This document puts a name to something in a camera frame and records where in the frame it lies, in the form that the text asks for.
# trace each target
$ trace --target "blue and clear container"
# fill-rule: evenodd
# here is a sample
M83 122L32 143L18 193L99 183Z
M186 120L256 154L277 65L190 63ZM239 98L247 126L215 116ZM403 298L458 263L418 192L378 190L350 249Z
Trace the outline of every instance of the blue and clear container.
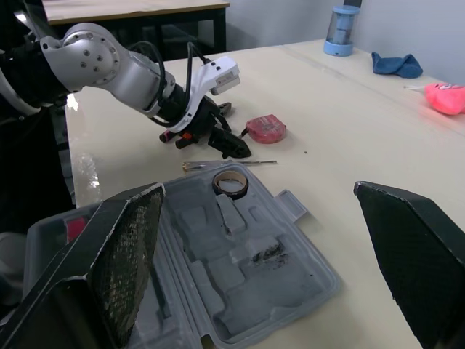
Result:
M333 17L325 41L325 53L341 57L352 54L354 49L351 39L352 29L359 12L360 8L356 6L344 5L333 8Z

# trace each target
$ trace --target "table surface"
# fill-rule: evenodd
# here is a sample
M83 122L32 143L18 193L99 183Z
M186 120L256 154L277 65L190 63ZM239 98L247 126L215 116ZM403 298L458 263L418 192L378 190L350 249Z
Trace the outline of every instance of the table surface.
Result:
M45 0L53 25L224 9L223 0Z
M270 113L287 125L287 138L274 145L246 138L255 159L279 162L251 169L272 194L287 188L308 208L312 215L298 226L342 279L324 306L253 348L419 349L379 271L352 189L367 180L413 191L465 228L465 116L443 116L404 88L433 79L377 76L358 50L331 57L316 41L228 55L242 82L214 99L233 103L236 134ZM185 82L185 60L166 69ZM183 161L220 159L206 144L178 151L160 143L162 128L106 91L86 88L76 100L67 118L80 205L181 177Z

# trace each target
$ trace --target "blue rag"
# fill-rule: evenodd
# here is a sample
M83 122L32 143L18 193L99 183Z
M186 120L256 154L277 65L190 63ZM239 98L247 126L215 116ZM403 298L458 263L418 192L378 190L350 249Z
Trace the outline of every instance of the blue rag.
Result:
M422 73L420 63L413 55L404 58L381 58L376 52L371 54L373 58L373 72L375 74L395 74L403 78L418 78Z

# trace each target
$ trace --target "gray wall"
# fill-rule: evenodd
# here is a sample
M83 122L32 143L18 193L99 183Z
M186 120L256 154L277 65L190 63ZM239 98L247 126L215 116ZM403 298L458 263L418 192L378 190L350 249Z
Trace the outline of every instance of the gray wall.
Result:
M425 73L465 85L464 0L363 0L355 46L415 55Z
M342 0L230 0L228 50L326 37L333 6Z

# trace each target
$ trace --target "screwdriver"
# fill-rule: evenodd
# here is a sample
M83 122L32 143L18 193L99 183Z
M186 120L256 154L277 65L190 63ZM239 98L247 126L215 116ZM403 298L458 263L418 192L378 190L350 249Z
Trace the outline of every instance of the screwdriver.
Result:
M208 161L188 161L182 164L184 172L191 171L202 171L204 169L213 169L214 167L221 166L223 164L244 164L246 166L261 165L261 164L277 164L276 160L260 161L260 160L248 160L248 161L223 161L223 160L208 160Z

